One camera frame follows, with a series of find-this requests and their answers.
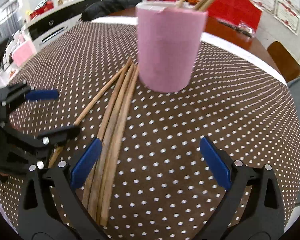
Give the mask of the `black jacket on chair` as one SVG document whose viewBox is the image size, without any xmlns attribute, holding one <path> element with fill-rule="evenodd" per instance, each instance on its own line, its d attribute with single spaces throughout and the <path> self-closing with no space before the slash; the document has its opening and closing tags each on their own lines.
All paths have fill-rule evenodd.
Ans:
<svg viewBox="0 0 300 240">
<path fill-rule="evenodd" d="M 81 20 L 83 22 L 92 21 L 99 17 L 135 7 L 140 2 L 142 0 L 101 0 L 87 7 L 81 14 Z"/>
</svg>

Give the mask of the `black and white sideboard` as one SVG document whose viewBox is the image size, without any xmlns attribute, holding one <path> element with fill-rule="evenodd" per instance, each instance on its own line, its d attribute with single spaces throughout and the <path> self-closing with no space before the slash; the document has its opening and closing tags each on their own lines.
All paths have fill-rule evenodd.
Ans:
<svg viewBox="0 0 300 240">
<path fill-rule="evenodd" d="M 76 25 L 87 7 L 100 0 L 73 0 L 59 5 L 26 24 L 37 51 L 58 39 Z"/>
</svg>

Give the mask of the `pink box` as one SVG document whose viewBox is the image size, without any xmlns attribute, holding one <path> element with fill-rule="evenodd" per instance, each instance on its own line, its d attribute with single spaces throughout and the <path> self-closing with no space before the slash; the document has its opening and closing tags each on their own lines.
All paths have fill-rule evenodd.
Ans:
<svg viewBox="0 0 300 240">
<path fill-rule="evenodd" d="M 17 46 L 12 52 L 13 62 L 18 66 L 22 66 L 30 57 L 37 53 L 37 50 L 31 40 L 25 40 L 21 45 Z"/>
</svg>

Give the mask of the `pink cylindrical utensil holder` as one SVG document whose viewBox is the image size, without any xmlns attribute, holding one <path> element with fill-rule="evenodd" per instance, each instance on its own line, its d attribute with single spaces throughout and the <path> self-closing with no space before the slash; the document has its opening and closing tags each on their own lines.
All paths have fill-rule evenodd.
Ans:
<svg viewBox="0 0 300 240">
<path fill-rule="evenodd" d="M 208 13 L 168 2 L 141 2 L 136 16 L 140 81 L 155 92 L 185 88 Z"/>
</svg>

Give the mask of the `red box on sideboard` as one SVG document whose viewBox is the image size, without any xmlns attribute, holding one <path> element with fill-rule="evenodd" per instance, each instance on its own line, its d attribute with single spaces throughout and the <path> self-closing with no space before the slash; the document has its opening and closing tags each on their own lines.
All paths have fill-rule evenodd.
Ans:
<svg viewBox="0 0 300 240">
<path fill-rule="evenodd" d="M 30 13 L 30 20 L 33 20 L 37 16 L 47 12 L 54 8 L 53 0 L 43 0 L 41 1 L 33 12 Z"/>
</svg>

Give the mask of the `brown wooden chair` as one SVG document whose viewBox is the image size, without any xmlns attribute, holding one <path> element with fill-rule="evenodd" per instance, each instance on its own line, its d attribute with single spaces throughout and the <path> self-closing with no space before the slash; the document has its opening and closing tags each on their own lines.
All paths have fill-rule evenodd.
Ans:
<svg viewBox="0 0 300 240">
<path fill-rule="evenodd" d="M 275 62 L 286 82 L 293 81 L 300 77 L 300 64 L 279 41 L 274 41 L 267 48 L 267 52 Z"/>
</svg>

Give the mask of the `red paper bag large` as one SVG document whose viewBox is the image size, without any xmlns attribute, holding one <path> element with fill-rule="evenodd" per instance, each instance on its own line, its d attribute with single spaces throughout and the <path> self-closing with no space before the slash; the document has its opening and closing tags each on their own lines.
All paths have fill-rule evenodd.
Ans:
<svg viewBox="0 0 300 240">
<path fill-rule="evenodd" d="M 262 11 L 250 0 L 215 0 L 207 9 L 209 16 L 238 27 L 246 26 L 255 32 Z"/>
</svg>

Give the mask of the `brown polka dot tablecloth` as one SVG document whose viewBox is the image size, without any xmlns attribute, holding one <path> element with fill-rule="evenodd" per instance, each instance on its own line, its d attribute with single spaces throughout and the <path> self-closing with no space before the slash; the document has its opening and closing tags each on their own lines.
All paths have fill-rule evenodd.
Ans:
<svg viewBox="0 0 300 240">
<path fill-rule="evenodd" d="M 74 26 L 12 79 L 57 89 L 59 100 L 24 103 L 11 114 L 12 125 L 38 135 L 73 124 L 137 53 L 134 25 Z M 136 84 L 104 227 L 109 238 L 194 237 L 225 193 L 200 153 L 204 136 L 248 166 L 271 165 L 290 218 L 300 186 L 300 128 L 289 90 L 254 64 L 202 42 L 181 91 L 162 94 Z"/>
</svg>

